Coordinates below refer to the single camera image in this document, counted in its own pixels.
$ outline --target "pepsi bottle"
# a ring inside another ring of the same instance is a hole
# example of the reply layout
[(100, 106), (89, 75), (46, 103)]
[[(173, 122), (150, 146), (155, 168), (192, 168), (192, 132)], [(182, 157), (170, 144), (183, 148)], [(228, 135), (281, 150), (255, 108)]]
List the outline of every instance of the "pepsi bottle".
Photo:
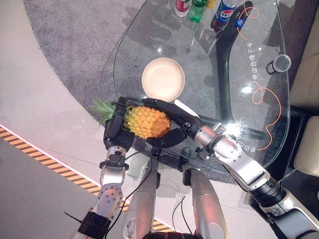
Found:
[(230, 16), (233, 14), (236, 6), (241, 0), (221, 0), (216, 15), (213, 17), (210, 27), (215, 33), (224, 29)]

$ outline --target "pineapple leaf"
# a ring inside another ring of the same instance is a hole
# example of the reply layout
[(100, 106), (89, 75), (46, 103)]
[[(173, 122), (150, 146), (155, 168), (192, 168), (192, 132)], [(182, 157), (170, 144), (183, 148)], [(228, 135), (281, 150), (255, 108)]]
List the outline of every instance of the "pineapple leaf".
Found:
[(105, 102), (104, 100), (94, 100), (94, 106), (90, 107), (89, 110), (100, 113), (114, 113), (115, 106)]
[(104, 100), (93, 100), (94, 106), (90, 107), (90, 111), (95, 111), (98, 113), (102, 119), (100, 120), (100, 125), (105, 125), (106, 121), (110, 120), (114, 114), (116, 106), (105, 102)]

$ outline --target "yellow and black stripe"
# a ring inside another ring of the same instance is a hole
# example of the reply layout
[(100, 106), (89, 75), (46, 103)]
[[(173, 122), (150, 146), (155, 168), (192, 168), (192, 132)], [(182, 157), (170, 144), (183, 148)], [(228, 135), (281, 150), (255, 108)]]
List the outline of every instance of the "yellow and black stripe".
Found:
[[(5, 141), (7, 141), (8, 143), (10, 143), (11, 145), (13, 145), (14, 147), (16, 147), (17, 149), (29, 155), (36, 161), (52, 169), (54, 172), (60, 174), (62, 177), (70, 180), (71, 182), (75, 183), (76, 185), (80, 186), (86, 191), (93, 193), (96, 196), (99, 194), (101, 187), (83, 178), (81, 175), (77, 174), (71, 169), (63, 166), (62, 164), (57, 162), (55, 159), (49, 157), (48, 155), (32, 147), (26, 141), (24, 141), (21, 138), (18, 138), (17, 136), (13, 135), (12, 133), (10, 133), (9, 131), (7, 131), (6, 129), (2, 127), (0, 127), (0, 137), (4, 139)], [(128, 208), (129, 208), (129, 204), (125, 203), (123, 207), (123, 211), (124, 212), (127, 211)], [(172, 228), (159, 222), (158, 220), (154, 220), (153, 229), (156, 230), (157, 232), (173, 232)]]

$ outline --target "robotic arm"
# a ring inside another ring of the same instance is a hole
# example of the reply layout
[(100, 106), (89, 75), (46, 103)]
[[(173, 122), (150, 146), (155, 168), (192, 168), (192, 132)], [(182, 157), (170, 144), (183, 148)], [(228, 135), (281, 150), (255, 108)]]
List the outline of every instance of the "robotic arm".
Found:
[[(149, 107), (167, 113), (181, 127), (181, 131), (195, 140), (208, 155), (214, 153), (240, 187), (259, 203), (268, 215), (269, 222), (276, 224), (286, 238), (318, 238), (319, 221), (315, 216), (288, 190), (282, 188), (257, 161), (245, 154), (235, 137), (224, 133), (225, 128), (220, 123), (211, 129), (198, 117), (174, 104), (155, 99), (142, 101)], [(148, 139), (148, 142), (162, 147), (166, 147), (168, 142), (174, 144), (165, 135), (160, 139)]]
[(103, 141), (108, 151), (105, 161), (100, 163), (102, 169), (101, 191), (97, 203), (86, 214), (78, 231), (71, 239), (102, 239), (107, 234), (114, 211), (123, 200), (121, 186), (125, 171), (125, 154), (133, 145), (134, 135), (122, 128), (126, 112), (126, 99), (120, 97), (113, 118), (106, 126)]

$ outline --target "glass tabletop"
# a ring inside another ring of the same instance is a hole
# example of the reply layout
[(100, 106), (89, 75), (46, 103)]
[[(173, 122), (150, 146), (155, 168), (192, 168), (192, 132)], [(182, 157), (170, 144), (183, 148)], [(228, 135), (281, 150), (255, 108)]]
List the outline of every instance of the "glass tabletop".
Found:
[[(253, 0), (253, 8), (230, 51), (229, 79), (219, 71), (225, 47), (222, 32), (216, 37), (210, 22), (216, 13), (206, 9), (200, 23), (175, 14), (175, 0), (147, 0), (123, 37), (114, 63), (114, 84), (119, 95), (137, 104), (146, 98), (141, 77), (152, 60), (168, 57), (183, 68), (185, 86), (178, 100), (194, 110), (210, 127), (222, 122), (236, 136), (243, 151), (262, 165), (280, 152), (289, 126), (289, 85), (286, 72), (270, 75), (267, 65), (285, 53), (275, 0)], [(181, 154), (191, 148), (189, 163), (227, 173), (213, 156), (197, 157), (191, 139), (166, 149)]]

